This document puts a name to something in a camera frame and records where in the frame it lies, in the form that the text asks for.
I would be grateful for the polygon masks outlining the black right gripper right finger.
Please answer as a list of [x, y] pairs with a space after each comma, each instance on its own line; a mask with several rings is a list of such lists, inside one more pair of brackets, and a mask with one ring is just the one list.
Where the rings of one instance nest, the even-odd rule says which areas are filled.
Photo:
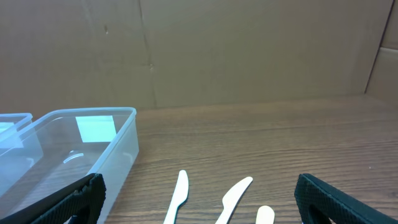
[[304, 224], [397, 224], [397, 220], [311, 174], [299, 175], [294, 196]]

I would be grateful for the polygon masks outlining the white plastic knife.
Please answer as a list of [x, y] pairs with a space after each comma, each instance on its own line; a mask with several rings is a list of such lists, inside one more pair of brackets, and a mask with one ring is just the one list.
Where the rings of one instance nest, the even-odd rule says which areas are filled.
[[189, 193], [189, 180], [185, 170], [178, 173], [175, 189], [170, 201], [163, 224], [174, 224], [177, 217], [178, 208], [187, 200]]
[[229, 222], [229, 219], [231, 218], [240, 198], [243, 196], [252, 181], [252, 177], [245, 177], [226, 192], [222, 198], [223, 211], [221, 212], [215, 224], [227, 224]]

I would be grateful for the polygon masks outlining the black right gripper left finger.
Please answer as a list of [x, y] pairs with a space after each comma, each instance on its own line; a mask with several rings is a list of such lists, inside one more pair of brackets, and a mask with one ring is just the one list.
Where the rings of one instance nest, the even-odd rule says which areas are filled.
[[92, 173], [1, 219], [1, 224], [96, 223], [105, 199], [103, 175]]

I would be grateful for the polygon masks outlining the left clear plastic container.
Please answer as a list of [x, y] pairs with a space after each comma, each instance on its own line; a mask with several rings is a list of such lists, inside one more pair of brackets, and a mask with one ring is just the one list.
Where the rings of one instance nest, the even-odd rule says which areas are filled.
[[4, 195], [43, 156], [39, 140], [32, 129], [30, 113], [1, 115], [1, 195]]

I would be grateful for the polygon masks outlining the clear plastic container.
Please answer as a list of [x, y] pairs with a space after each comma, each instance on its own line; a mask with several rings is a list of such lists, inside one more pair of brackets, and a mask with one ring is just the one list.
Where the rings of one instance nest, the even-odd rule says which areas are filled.
[[1, 195], [4, 195], [43, 156], [39, 140], [32, 129], [30, 113], [1, 115]]
[[106, 186], [104, 223], [138, 153], [135, 108], [49, 112], [1, 138], [1, 217], [98, 173]]

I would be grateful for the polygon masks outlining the right clear plastic container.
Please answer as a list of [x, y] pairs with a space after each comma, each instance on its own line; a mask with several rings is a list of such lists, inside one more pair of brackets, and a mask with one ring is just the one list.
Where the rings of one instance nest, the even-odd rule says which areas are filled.
[[138, 153], [135, 108], [49, 112], [1, 138], [1, 217], [98, 173], [106, 186], [104, 223]]

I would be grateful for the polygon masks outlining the cream yellow plastic knife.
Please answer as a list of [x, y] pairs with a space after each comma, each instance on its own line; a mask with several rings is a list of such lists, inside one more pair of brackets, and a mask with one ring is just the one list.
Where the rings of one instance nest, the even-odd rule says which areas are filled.
[[275, 213], [270, 206], [264, 205], [259, 207], [255, 224], [274, 224], [274, 220]]

